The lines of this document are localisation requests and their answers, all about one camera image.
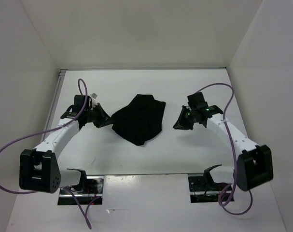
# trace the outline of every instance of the white backdrop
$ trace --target white backdrop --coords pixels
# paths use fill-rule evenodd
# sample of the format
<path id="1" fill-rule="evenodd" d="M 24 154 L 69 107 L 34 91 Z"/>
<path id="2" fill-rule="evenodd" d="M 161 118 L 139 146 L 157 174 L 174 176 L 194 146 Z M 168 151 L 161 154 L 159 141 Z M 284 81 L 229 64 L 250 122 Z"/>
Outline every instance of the white backdrop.
<path id="1" fill-rule="evenodd" d="M 262 0 L 21 0 L 59 68 L 223 67 Z"/>
<path id="2" fill-rule="evenodd" d="M 265 0 L 229 68 L 249 136 L 272 150 L 271 182 L 293 232 L 293 0 Z"/>
<path id="3" fill-rule="evenodd" d="M 22 4 L 0 0 L 0 148 L 44 127 L 57 82 L 57 69 Z M 18 190 L 19 157 L 40 137 L 0 154 L 0 183 Z M 16 196 L 0 190 L 0 232 L 5 231 Z"/>

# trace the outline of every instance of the white enclosure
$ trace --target white enclosure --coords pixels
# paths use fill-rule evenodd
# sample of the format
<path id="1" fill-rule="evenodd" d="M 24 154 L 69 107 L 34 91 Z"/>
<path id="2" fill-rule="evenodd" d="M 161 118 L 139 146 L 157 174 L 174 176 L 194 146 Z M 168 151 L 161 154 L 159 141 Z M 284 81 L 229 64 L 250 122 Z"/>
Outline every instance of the white enclosure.
<path id="1" fill-rule="evenodd" d="M 98 68 L 105 70 L 81 71 Z M 65 72 L 58 74 L 61 69 L 69 69 L 65 77 Z M 151 70 L 154 72 L 151 76 L 144 74 Z M 177 106 L 186 104 L 186 96 L 198 89 L 189 84 L 197 75 L 203 77 L 202 82 L 196 80 L 201 85 L 231 81 L 237 102 L 234 100 L 228 116 L 241 131 L 246 129 L 250 138 L 271 148 L 274 180 L 254 189 L 252 211 L 238 219 L 225 214 L 215 203 L 190 204 L 184 174 L 124 177 L 127 183 L 136 183 L 130 198 L 126 194 L 130 184 L 120 185 L 124 182 L 121 177 L 110 176 L 105 190 L 111 195 L 104 198 L 97 210 L 91 208 L 93 230 L 170 232 L 247 228 L 247 231 L 293 232 L 293 0 L 0 0 L 0 148 L 15 138 L 55 125 L 71 104 L 71 96 L 77 93 L 75 81 L 79 75 L 93 89 L 92 76 L 100 79 L 100 72 L 105 72 L 101 78 L 106 79 L 106 85 L 114 92 L 117 87 L 126 91 L 126 82 L 142 81 L 151 83 L 149 93 L 164 101 L 171 93 L 160 93 L 164 86 L 157 79 L 172 81 L 174 88 L 179 83 L 180 88 L 178 102 L 167 104 L 165 114 L 171 115 L 163 121 L 162 134 L 146 145 L 143 152 L 111 142 L 99 153 L 123 149 L 145 157 L 147 149 L 157 150 L 159 143 L 165 142 L 162 139 L 174 132 L 171 127 L 179 114 Z M 127 77 L 117 79 L 121 72 L 128 72 Z M 120 107 L 128 104 L 134 93 L 147 92 L 146 88 L 131 88 L 127 97 L 112 102 L 105 92 L 105 81 L 99 81 L 98 99 L 109 114 L 117 110 L 119 103 Z M 74 92 L 65 94 L 64 89 Z M 216 88 L 214 94 L 206 92 L 207 101 L 223 104 L 228 98 L 225 91 Z M 96 132 L 109 139 L 115 135 L 105 128 Z M 85 127 L 85 133 L 97 136 L 89 127 Z M 130 156 L 111 162 L 99 156 L 94 174 L 160 174 L 172 170 L 176 163 L 176 173 L 187 173 L 196 167 L 200 172 L 204 165 L 213 162 L 205 157 L 218 151 L 221 145 L 226 150 L 220 162 L 230 163 L 229 149 L 212 135 L 202 133 L 203 138 L 209 136 L 212 141 L 210 148 L 201 144 L 185 146 L 194 142 L 188 138 L 183 141 L 186 147 L 183 159 L 176 155 L 182 143 L 173 142 L 169 147 L 166 141 L 164 146 L 169 147 L 172 161 L 168 156 L 159 159 L 153 155 L 153 164 L 151 160 Z M 174 134 L 171 139 L 177 141 Z M 25 140 L 0 154 L 2 185 L 18 190 L 19 155 L 39 141 L 40 137 Z M 66 149 L 81 151 L 74 146 Z M 189 155 L 190 151 L 199 151 L 198 158 Z M 62 165 L 69 164 L 65 158 L 61 159 Z M 199 167 L 195 159 L 203 160 L 200 162 L 203 165 Z M 74 163 L 90 171 L 89 162 L 91 158 Z M 175 183 L 177 190 L 169 183 Z M 175 192 L 162 200 L 165 191 Z M 246 193 L 238 194 L 241 195 L 236 200 L 241 199 L 242 205 L 236 201 L 232 205 L 235 209 L 248 203 Z M 57 194 L 43 193 L 16 198 L 0 190 L 0 232 L 88 231 L 78 208 L 56 206 L 56 199 Z M 36 205 L 37 212 L 25 207 L 27 203 Z M 114 209 L 113 213 L 109 214 L 109 209 Z M 162 216 L 154 214 L 154 209 Z"/>

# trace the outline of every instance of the black cloth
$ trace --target black cloth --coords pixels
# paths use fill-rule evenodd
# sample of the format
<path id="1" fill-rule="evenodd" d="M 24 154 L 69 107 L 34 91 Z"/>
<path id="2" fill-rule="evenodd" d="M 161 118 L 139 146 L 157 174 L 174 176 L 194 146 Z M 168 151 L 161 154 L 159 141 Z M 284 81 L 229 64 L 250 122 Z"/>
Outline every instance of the black cloth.
<path id="1" fill-rule="evenodd" d="M 131 103 L 111 116 L 112 129 L 135 145 L 143 145 L 161 132 L 166 103 L 152 95 L 138 94 Z"/>

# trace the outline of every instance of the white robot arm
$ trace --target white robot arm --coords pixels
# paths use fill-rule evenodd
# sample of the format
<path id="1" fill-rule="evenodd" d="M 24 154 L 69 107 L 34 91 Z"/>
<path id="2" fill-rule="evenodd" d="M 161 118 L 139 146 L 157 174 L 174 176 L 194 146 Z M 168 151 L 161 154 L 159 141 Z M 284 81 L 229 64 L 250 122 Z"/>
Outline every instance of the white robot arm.
<path id="1" fill-rule="evenodd" d="M 208 106 L 201 92 L 190 95 L 188 106 L 183 106 L 178 121 L 174 125 L 177 130 L 192 130 L 194 123 L 202 124 L 205 128 L 218 135 L 231 148 L 230 138 L 225 127 L 227 123 L 237 155 L 237 176 L 234 166 L 215 165 L 204 171 L 204 178 L 208 186 L 214 183 L 233 184 L 237 178 L 237 185 L 243 191 L 248 191 L 258 185 L 273 179 L 271 150 L 266 146 L 259 146 L 240 132 L 227 118 L 223 119 L 223 112 L 218 106 Z"/>
<path id="2" fill-rule="evenodd" d="M 58 188 L 75 186 L 79 190 L 84 187 L 86 173 L 84 170 L 59 170 L 57 160 L 68 142 L 86 124 L 92 122 L 97 128 L 112 123 L 112 119 L 95 100 L 96 95 L 87 96 L 84 111 L 78 119 L 49 134 L 49 136 L 33 150 L 25 149 L 20 156 L 20 188 L 54 193 Z M 81 110 L 85 95 L 76 95 L 71 105 L 62 115 L 58 126 L 71 121 Z"/>

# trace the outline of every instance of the purple cable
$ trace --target purple cable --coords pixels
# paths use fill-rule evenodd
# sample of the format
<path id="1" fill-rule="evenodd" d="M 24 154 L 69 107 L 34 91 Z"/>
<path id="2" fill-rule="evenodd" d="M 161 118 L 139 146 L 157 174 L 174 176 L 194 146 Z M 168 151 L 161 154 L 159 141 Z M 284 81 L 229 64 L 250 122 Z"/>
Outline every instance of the purple cable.
<path id="1" fill-rule="evenodd" d="M 226 119 L 226 117 L 225 117 L 225 116 L 226 116 L 226 111 L 227 111 L 227 109 L 228 109 L 228 107 L 229 107 L 229 105 L 230 105 L 230 103 L 231 103 L 231 101 L 232 101 L 232 99 L 233 99 L 233 97 L 234 97 L 234 90 L 233 90 L 233 88 L 232 88 L 231 85 L 228 85 L 228 84 L 226 84 L 226 83 L 214 83 L 214 84 L 210 84 L 210 85 L 208 85 L 208 86 L 205 86 L 205 87 L 201 88 L 201 89 L 198 90 L 196 93 L 201 92 L 202 90 L 204 90 L 204 89 L 206 89 L 206 88 L 208 88 L 208 87 L 211 87 L 211 86 L 217 86 L 217 85 L 227 86 L 227 87 L 229 87 L 229 88 L 232 90 L 232 95 L 231 95 L 231 97 L 230 97 L 230 99 L 229 99 L 227 105 L 225 106 L 225 108 L 224 108 L 224 110 L 223 110 L 223 121 L 224 121 L 224 125 L 225 125 L 225 128 L 226 128 L 226 130 L 227 130 L 227 133 L 228 133 L 228 136 L 229 136 L 229 140 L 230 140 L 230 143 L 231 143 L 232 154 L 233 154 L 233 163 L 234 163 L 234 182 L 233 182 L 233 186 L 232 186 L 231 193 L 230 193 L 230 194 L 229 194 L 229 193 L 225 193 L 225 191 L 231 186 L 231 184 L 229 184 L 229 185 L 227 185 L 225 188 L 223 188 L 223 190 L 220 192 L 219 197 L 218 197 L 218 204 L 219 204 L 219 205 L 220 205 L 220 206 L 221 206 L 226 212 L 228 212 L 229 214 L 232 214 L 232 215 L 243 215 L 243 214 L 247 213 L 247 212 L 250 210 L 250 208 L 252 207 L 253 198 L 252 198 L 252 193 L 251 193 L 250 190 L 249 190 L 249 195 L 250 195 L 250 197 L 251 197 L 251 202 L 250 202 L 249 207 L 248 207 L 245 211 L 243 211 L 243 212 L 241 212 L 241 213 L 233 213 L 233 212 L 228 211 L 228 210 L 225 208 L 225 206 L 227 206 L 227 205 L 231 202 L 231 200 L 232 200 L 232 198 L 233 198 L 233 195 L 234 195 L 234 193 L 235 193 L 236 187 L 237 187 L 237 155 L 236 155 L 236 151 L 235 151 L 235 147 L 234 147 L 234 143 L 233 143 L 233 138 L 232 138 L 232 135 L 231 135 L 231 131 L 230 131 L 230 129 L 229 129 L 228 124 L 227 124 L 226 121 L 225 121 L 225 119 Z M 223 203 L 223 198 L 224 198 L 226 195 L 229 195 L 229 197 L 228 197 L 227 201 L 226 201 L 225 203 Z"/>
<path id="2" fill-rule="evenodd" d="M 87 207 L 86 207 L 86 210 L 85 210 L 85 215 L 86 215 L 86 217 L 87 217 L 87 211 L 88 211 L 89 207 L 92 205 L 92 203 L 93 203 L 95 200 L 97 200 L 97 199 L 99 199 L 99 198 L 101 198 L 101 197 L 95 197 L 94 199 L 92 199 L 92 200 L 90 201 L 90 203 L 88 203 L 88 205 L 87 205 Z"/>
<path id="3" fill-rule="evenodd" d="M 90 224 L 90 222 L 89 222 L 89 220 L 87 218 L 86 213 L 84 213 L 84 211 L 83 211 L 83 209 L 82 209 L 82 207 L 81 207 L 81 205 L 80 205 L 77 197 L 73 194 L 73 192 L 68 187 L 64 187 L 64 190 L 66 190 L 68 193 L 71 194 L 71 196 L 73 197 L 74 201 L 77 203 L 77 205 L 78 205 L 81 213 L 83 214 L 83 217 L 85 218 L 85 221 L 87 223 L 88 228 L 91 230 L 92 229 L 92 225 Z"/>
<path id="4" fill-rule="evenodd" d="M 86 87 L 85 81 L 82 80 L 82 79 L 79 79 L 79 80 L 78 80 L 79 91 L 80 91 L 80 93 L 82 94 L 82 92 L 81 92 L 81 88 L 80 88 L 80 81 L 81 81 L 81 82 L 83 83 L 83 85 L 84 85 L 84 88 L 85 88 L 85 95 L 87 96 L 87 87 Z M 77 120 L 77 119 L 79 118 L 79 116 L 81 115 L 81 113 L 83 112 L 83 110 L 84 110 L 84 108 L 85 108 L 85 106 L 86 106 L 86 103 L 87 103 L 87 98 L 85 98 L 85 100 L 84 100 L 84 104 L 83 104 L 81 110 L 79 111 L 79 113 L 78 113 L 78 114 L 76 115 L 76 117 L 74 117 L 74 119 L 72 119 L 71 121 L 65 123 L 64 125 L 62 125 L 62 126 L 60 126 L 60 127 L 56 127 L 56 128 L 54 128 L 54 129 L 45 130 L 45 131 L 37 132 L 37 133 L 34 133 L 34 134 L 29 134 L 29 135 L 26 135 L 26 136 L 21 137 L 21 138 L 19 138 L 19 139 L 15 139 L 15 140 L 9 142 L 8 144 L 6 144 L 5 146 L 3 146 L 3 147 L 0 149 L 0 153 L 1 153 L 4 149 L 6 149 L 7 147 L 9 147 L 10 145 L 15 144 L 16 142 L 19 142 L 19 141 L 21 141 L 21 140 L 24 140 L 24 139 L 27 139 L 27 138 L 30 138 L 30 137 L 33 137 L 33 136 L 36 136 L 36 135 L 40 135 L 40 134 L 45 134 L 45 133 L 53 132 L 53 131 L 59 130 L 59 129 L 61 129 L 61 128 L 67 126 L 67 125 L 69 125 L 71 122 L 73 122 L 73 121 L 75 121 L 75 120 Z M 9 190 L 9 189 L 7 189 L 7 188 L 1 186 L 1 185 L 0 185 L 0 189 L 3 190 L 3 191 L 5 191 L 5 192 L 12 193 L 12 194 L 30 194 L 30 193 L 34 193 L 34 192 L 35 192 L 35 191 L 28 191 L 28 192 L 12 191 L 12 190 Z"/>
<path id="5" fill-rule="evenodd" d="M 94 199 L 92 199 L 92 200 L 90 201 L 90 203 L 87 205 L 86 211 L 85 211 L 85 213 L 84 213 L 84 211 L 83 211 L 83 209 L 82 209 L 82 207 L 81 207 L 81 204 L 79 203 L 77 197 L 73 194 L 73 192 L 69 189 L 69 187 L 64 187 L 63 189 L 66 190 L 68 193 L 71 194 L 71 196 L 73 197 L 74 201 L 75 201 L 76 204 L 78 205 L 78 207 L 79 207 L 79 209 L 80 209 L 80 211 L 81 211 L 83 217 L 85 218 L 85 221 L 86 221 L 86 223 L 87 223 L 88 228 L 91 230 L 91 229 L 92 229 L 92 225 L 90 224 L 90 221 L 88 220 L 88 217 L 87 217 L 87 211 L 88 211 L 88 208 L 92 205 L 92 203 L 93 203 L 95 200 L 99 199 L 100 197 L 95 197 Z"/>

